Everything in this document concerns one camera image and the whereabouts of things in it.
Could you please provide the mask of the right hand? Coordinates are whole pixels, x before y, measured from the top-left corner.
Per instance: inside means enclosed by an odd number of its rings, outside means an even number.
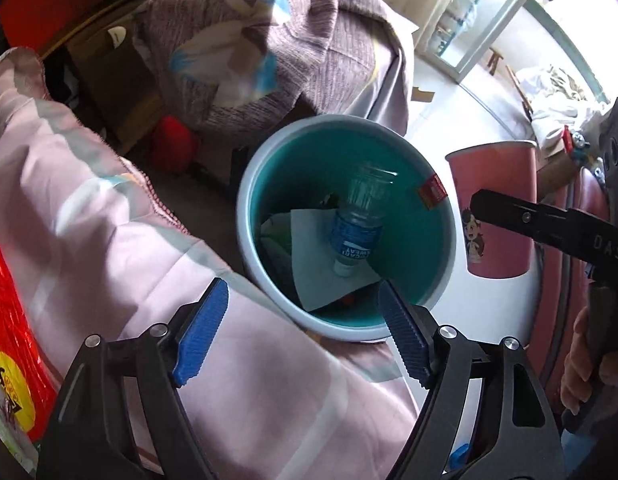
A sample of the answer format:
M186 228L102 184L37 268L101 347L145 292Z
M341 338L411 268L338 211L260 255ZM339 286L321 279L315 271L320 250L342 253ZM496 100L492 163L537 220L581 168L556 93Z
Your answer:
M586 335L589 328L589 309L583 308L574 320L574 336L564 363L564 374L560 382L560 400L573 415L580 412L589 401L593 388L591 376L593 364ZM618 388L618 352L606 354L598 368L598 374L605 385Z

